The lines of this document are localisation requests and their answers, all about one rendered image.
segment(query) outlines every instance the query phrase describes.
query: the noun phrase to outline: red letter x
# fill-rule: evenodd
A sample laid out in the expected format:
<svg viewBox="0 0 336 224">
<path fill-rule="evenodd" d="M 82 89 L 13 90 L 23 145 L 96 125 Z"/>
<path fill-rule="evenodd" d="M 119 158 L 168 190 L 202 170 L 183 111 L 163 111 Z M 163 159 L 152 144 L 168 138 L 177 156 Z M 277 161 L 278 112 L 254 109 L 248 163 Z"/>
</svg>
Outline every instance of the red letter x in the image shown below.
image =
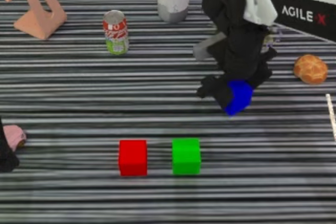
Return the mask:
<svg viewBox="0 0 336 224">
<path fill-rule="evenodd" d="M 318 24 L 322 24 L 322 25 L 326 26 L 325 15 L 318 14 L 316 16 L 316 18 L 319 19 L 318 22 L 317 22 Z"/>
</svg>

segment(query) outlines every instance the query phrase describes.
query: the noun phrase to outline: pink phone stand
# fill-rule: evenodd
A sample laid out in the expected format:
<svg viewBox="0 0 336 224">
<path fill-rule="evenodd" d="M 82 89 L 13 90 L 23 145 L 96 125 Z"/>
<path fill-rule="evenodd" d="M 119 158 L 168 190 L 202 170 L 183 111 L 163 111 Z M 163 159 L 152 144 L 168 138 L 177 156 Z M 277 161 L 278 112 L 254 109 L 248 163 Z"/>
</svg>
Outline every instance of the pink phone stand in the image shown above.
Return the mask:
<svg viewBox="0 0 336 224">
<path fill-rule="evenodd" d="M 15 152 L 18 147 L 22 147 L 27 140 L 26 134 L 17 125 L 4 126 L 4 133 L 7 143 L 13 152 Z"/>
<path fill-rule="evenodd" d="M 30 10 L 14 23 L 18 30 L 46 40 L 67 20 L 67 14 L 57 0 L 46 0 L 51 12 L 44 10 L 39 0 L 27 1 Z"/>
</svg>

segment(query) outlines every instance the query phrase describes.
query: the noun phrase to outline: blue cube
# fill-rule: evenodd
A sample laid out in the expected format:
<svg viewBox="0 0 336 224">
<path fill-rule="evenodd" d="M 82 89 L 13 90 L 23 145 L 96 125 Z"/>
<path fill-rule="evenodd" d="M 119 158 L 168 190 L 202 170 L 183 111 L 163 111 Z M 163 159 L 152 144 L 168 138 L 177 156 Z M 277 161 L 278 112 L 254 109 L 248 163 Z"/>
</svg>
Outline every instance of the blue cube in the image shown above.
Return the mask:
<svg viewBox="0 0 336 224">
<path fill-rule="evenodd" d="M 231 88 L 233 99 L 225 108 L 225 112 L 232 116 L 250 105 L 253 88 L 246 81 L 231 81 L 227 85 Z"/>
</svg>

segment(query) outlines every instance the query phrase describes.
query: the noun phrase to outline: green cube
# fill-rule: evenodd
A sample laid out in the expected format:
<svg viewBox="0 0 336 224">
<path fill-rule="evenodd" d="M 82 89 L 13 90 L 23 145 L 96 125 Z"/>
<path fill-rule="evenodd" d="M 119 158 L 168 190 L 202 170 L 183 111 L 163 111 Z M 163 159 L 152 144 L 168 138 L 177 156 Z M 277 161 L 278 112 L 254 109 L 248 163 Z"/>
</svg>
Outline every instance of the green cube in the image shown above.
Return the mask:
<svg viewBox="0 0 336 224">
<path fill-rule="evenodd" d="M 173 174 L 199 174 L 201 169 L 201 150 L 198 138 L 173 139 Z"/>
</svg>

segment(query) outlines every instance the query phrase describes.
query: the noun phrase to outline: striped tablecloth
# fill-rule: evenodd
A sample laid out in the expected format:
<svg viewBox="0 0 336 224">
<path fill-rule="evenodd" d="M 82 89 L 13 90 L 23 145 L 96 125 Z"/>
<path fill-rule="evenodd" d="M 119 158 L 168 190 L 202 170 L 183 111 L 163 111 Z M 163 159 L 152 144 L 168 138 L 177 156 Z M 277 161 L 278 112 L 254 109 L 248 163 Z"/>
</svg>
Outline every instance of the striped tablecloth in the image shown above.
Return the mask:
<svg viewBox="0 0 336 224">
<path fill-rule="evenodd" d="M 192 55 L 214 33 L 200 3 L 167 25 L 155 0 L 61 0 L 67 23 L 40 41 L 13 28 L 26 1 L 0 2 L 0 114 L 28 135 L 20 168 L 0 174 L 0 223 L 334 223 L 336 45 L 283 30 L 273 77 L 229 119 L 195 95 L 217 72 Z M 111 9 L 128 19 L 125 56 L 104 43 Z M 306 53 L 329 65 L 324 84 L 294 77 Z M 173 137 L 200 138 L 199 176 L 172 175 Z M 148 140 L 147 177 L 119 176 L 128 138 Z"/>
</svg>

